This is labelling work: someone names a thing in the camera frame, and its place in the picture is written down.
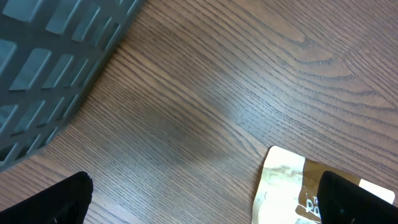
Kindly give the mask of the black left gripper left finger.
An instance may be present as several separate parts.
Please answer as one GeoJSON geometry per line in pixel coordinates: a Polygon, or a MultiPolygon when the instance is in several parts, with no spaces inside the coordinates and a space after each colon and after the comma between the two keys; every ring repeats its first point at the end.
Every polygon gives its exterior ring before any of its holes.
{"type": "Polygon", "coordinates": [[[63,181],[1,211],[1,223],[82,224],[92,200],[93,181],[86,172],[63,181]]]}

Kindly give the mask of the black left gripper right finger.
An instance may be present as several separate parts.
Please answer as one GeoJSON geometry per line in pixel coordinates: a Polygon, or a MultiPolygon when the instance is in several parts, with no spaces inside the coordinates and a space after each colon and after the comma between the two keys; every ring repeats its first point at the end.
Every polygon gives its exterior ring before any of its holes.
{"type": "Polygon", "coordinates": [[[397,224],[397,207],[332,171],[317,192],[323,224],[397,224]]]}

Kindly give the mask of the brown snack bag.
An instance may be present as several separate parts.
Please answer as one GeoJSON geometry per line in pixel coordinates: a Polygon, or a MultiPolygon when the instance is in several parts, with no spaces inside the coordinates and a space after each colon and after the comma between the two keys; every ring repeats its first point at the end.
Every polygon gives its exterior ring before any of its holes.
{"type": "Polygon", "coordinates": [[[332,171],[394,205],[396,195],[389,189],[272,146],[262,166],[252,206],[252,223],[322,223],[317,192],[325,171],[332,171]]]}

